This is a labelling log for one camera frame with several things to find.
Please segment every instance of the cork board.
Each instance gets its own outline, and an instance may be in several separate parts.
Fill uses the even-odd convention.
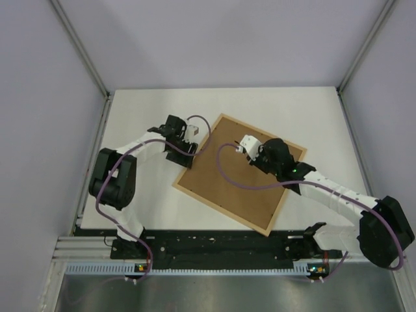
[[[174,187],[196,198],[200,202],[224,213],[234,220],[268,236],[289,190],[283,187],[268,190],[244,190],[228,183],[216,167],[216,153],[223,143],[240,142],[244,135],[253,135],[266,142],[276,135],[267,133],[247,123],[221,114],[212,126],[211,142],[207,149],[194,158],[192,169],[184,169]],[[199,148],[204,148],[206,136]],[[306,149],[285,142],[297,161],[304,158]],[[276,183],[276,178],[264,174],[254,166],[248,165],[246,156],[237,153],[232,147],[224,148],[220,155],[224,172],[244,185],[261,186]]]

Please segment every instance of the white cable carrier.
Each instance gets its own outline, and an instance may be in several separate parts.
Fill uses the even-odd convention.
[[[137,272],[134,263],[68,263],[65,274],[68,275],[143,275]],[[266,270],[151,270],[154,276],[306,276],[310,275],[307,263],[294,263],[293,268]]]

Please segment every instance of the gray wall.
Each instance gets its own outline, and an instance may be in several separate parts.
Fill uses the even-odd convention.
[[[386,0],[61,0],[117,88],[334,86]]]
[[[399,199],[416,231],[415,16],[416,1],[398,2],[345,99],[376,195]]]
[[[103,100],[45,0],[0,4],[0,310],[32,311]]]

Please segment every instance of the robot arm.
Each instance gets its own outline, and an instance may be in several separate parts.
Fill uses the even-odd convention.
[[[106,180],[118,159],[133,147],[142,144],[141,147],[124,157],[117,171],[110,178],[99,202],[103,213],[116,220],[118,222],[117,225],[123,226],[128,232],[139,237],[144,228],[139,219],[134,216],[135,204],[132,203],[136,190],[137,167],[152,156],[166,152],[166,159],[190,168],[193,156],[183,155],[172,148],[171,145],[181,151],[195,153],[198,145],[193,140],[197,134],[198,128],[196,126],[189,125],[187,120],[169,115],[165,124],[148,129],[138,140],[120,148],[112,150],[108,148],[102,149],[98,153],[88,186],[89,193],[97,198],[104,180]],[[149,140],[168,142],[169,144],[146,144]],[[118,229],[118,235],[128,241],[133,240],[130,235],[126,235],[120,229]]]
[[[306,184],[284,186],[301,196],[322,203],[353,224],[332,226],[318,223],[306,229],[305,233],[313,237],[321,250],[362,253],[368,260],[383,268],[387,268],[397,258],[397,247],[385,226],[357,203],[366,205],[384,218],[395,232],[403,250],[414,241],[415,235],[400,204],[394,198],[387,196],[379,200],[338,185],[311,165],[295,161],[282,139],[273,138],[262,144],[254,136],[246,135],[237,151],[247,154],[250,165],[266,174],[275,175],[279,182],[309,181],[326,187],[325,190]],[[342,195],[352,200],[343,199]]]

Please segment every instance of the wooden frame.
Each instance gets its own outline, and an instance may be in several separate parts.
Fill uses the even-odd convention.
[[[216,122],[213,124],[213,126],[212,126],[213,133],[215,132],[216,127],[223,120],[223,118],[225,118],[227,121],[231,121],[231,122],[235,123],[239,127],[240,126],[243,126],[245,128],[248,128],[249,130],[252,130],[252,131],[255,131],[257,133],[260,133],[261,135],[265,135],[266,137],[270,137],[270,138],[276,138],[277,137],[276,135],[273,135],[271,133],[268,133],[268,132],[263,131],[261,129],[258,129],[256,127],[253,127],[252,125],[248,125],[247,123],[244,123],[244,122],[242,122],[240,120],[237,120],[237,119],[232,118],[230,116],[227,116],[225,114],[221,114],[218,117],[218,119],[216,120]],[[207,142],[207,139],[208,139],[208,135],[205,136],[205,138],[202,140],[202,142],[201,142],[198,150],[200,150],[202,147],[204,147],[205,143]],[[296,158],[296,156],[295,156],[295,160],[301,161],[304,158],[305,154],[306,154],[306,149],[303,148],[303,147],[301,147],[301,146],[299,146],[299,145],[297,145],[297,144],[295,144],[295,143],[289,142],[287,140],[285,140],[285,142],[289,145],[289,148],[293,148],[293,149],[298,150],[296,152],[298,154],[298,158]],[[176,189],[184,192],[185,194],[188,194],[189,196],[192,196],[193,198],[197,199],[199,202],[202,202],[202,203],[208,205],[209,207],[211,207],[211,208],[213,208],[213,209],[215,209],[215,210],[217,210],[217,211],[225,214],[226,216],[229,216],[230,218],[232,218],[232,219],[240,222],[241,224],[244,224],[245,226],[248,226],[249,228],[252,228],[252,229],[260,232],[261,234],[263,234],[265,236],[268,236],[269,233],[270,233],[270,231],[272,230],[272,228],[274,226],[274,223],[276,221],[276,218],[277,218],[277,216],[278,216],[278,214],[279,214],[279,212],[280,212],[280,210],[281,210],[281,208],[282,208],[282,206],[283,206],[283,204],[284,204],[284,202],[286,200],[287,193],[289,192],[289,190],[287,190],[287,189],[284,189],[282,191],[283,193],[281,194],[281,196],[279,198],[277,198],[277,200],[278,200],[277,207],[274,208],[274,206],[273,206],[274,212],[272,213],[272,216],[270,218],[270,221],[267,224],[267,227],[266,226],[263,226],[262,227],[262,226],[259,226],[259,225],[255,224],[255,222],[252,222],[250,220],[247,220],[246,218],[243,218],[243,217],[237,215],[236,213],[233,213],[233,212],[227,210],[226,208],[222,207],[221,205],[219,205],[217,203],[214,203],[211,200],[208,200],[207,198],[205,198],[205,197],[203,197],[203,196],[201,196],[199,194],[196,194],[195,192],[192,191],[192,189],[190,189],[188,187],[184,187],[183,185],[181,185],[181,181],[185,177],[185,174],[187,174],[187,172],[188,172],[188,170],[187,169],[184,169],[179,174],[179,176],[177,177],[177,179],[175,180],[173,186]],[[267,179],[270,179],[270,178],[274,179],[274,177],[268,175],[268,178]]]

